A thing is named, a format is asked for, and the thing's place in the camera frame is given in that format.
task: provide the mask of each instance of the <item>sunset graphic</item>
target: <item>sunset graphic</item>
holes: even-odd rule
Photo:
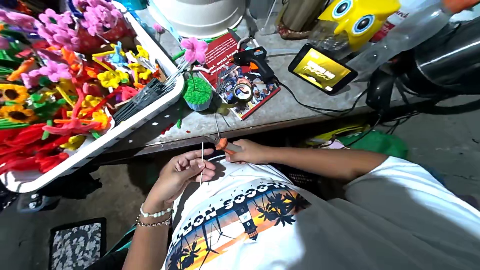
[[[289,226],[310,203],[289,188],[273,188],[193,228],[172,247],[166,269],[201,269],[235,245],[255,241],[273,226]]]

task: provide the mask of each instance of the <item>book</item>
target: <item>book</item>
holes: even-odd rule
[[[237,52],[239,52],[237,42],[230,33],[210,42],[205,54],[206,60],[204,65],[210,74],[201,73],[212,85],[213,89],[216,89],[217,80],[223,82],[224,89],[219,94],[222,101],[227,104],[236,104],[230,110],[240,120],[244,120],[273,95],[278,93],[280,88],[274,84],[265,84],[258,70],[230,63],[229,60]],[[248,102],[238,102],[237,97],[248,97],[250,95],[252,97]]]

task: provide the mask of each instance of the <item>white plastic tray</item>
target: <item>white plastic tray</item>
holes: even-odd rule
[[[157,46],[133,16],[127,12],[126,8],[116,1],[112,1],[112,3],[123,13],[127,23],[130,24],[136,32],[136,39],[149,52],[150,60],[153,60],[152,63],[157,59],[162,69],[165,71],[166,76],[176,72],[177,67],[164,54],[162,49]],[[179,76],[177,78],[177,85],[172,91],[136,113],[128,120],[123,121],[99,139],[93,141],[89,145],[82,146],[77,153],[70,156],[47,173],[41,174],[38,171],[12,171],[0,175],[0,181],[2,181],[2,183],[11,191],[26,193],[45,186],[59,176],[67,175],[76,171],[104,150],[108,149],[145,122],[177,102],[183,90],[183,85],[184,79],[182,76]]]

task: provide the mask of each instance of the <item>table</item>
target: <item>table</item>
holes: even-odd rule
[[[137,14],[147,25],[153,25],[155,22],[148,10],[138,11]],[[237,34],[240,37],[248,35],[245,20],[237,27]],[[261,36],[257,33],[256,39],[260,46],[263,46],[267,51],[272,49],[295,49],[298,51],[306,43],[305,39],[286,41],[279,34]],[[160,36],[159,44],[170,56],[181,50],[178,42],[169,32],[165,32]],[[304,104],[337,110],[349,109],[367,87],[366,83],[350,83],[346,87],[346,91],[336,96],[329,96],[288,71],[287,67],[293,58],[294,55],[271,57],[269,58],[269,65],[274,70],[276,76],[289,86],[297,99]],[[365,105],[364,100],[365,97],[362,97],[350,114],[372,111]],[[394,89],[392,101],[399,104],[403,103],[396,89]],[[180,99],[179,102],[146,122],[143,126],[107,149],[95,160],[95,163],[124,163],[132,157],[199,144],[202,141],[206,141],[203,138],[204,134],[217,133],[212,113],[194,112],[186,104],[182,106],[183,103],[183,99]],[[180,113],[182,114],[181,128],[178,129],[176,126],[173,126],[162,135],[161,132],[168,125],[176,124]],[[217,114],[220,134],[222,137],[227,138],[320,122],[326,119],[330,119],[330,117],[301,106],[285,89],[280,90],[280,92],[243,121],[240,121],[231,112],[224,118]]]

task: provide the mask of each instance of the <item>white t-shirt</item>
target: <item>white t-shirt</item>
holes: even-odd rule
[[[480,212],[390,157],[324,201],[267,165],[221,161],[185,202],[164,269],[480,269]]]

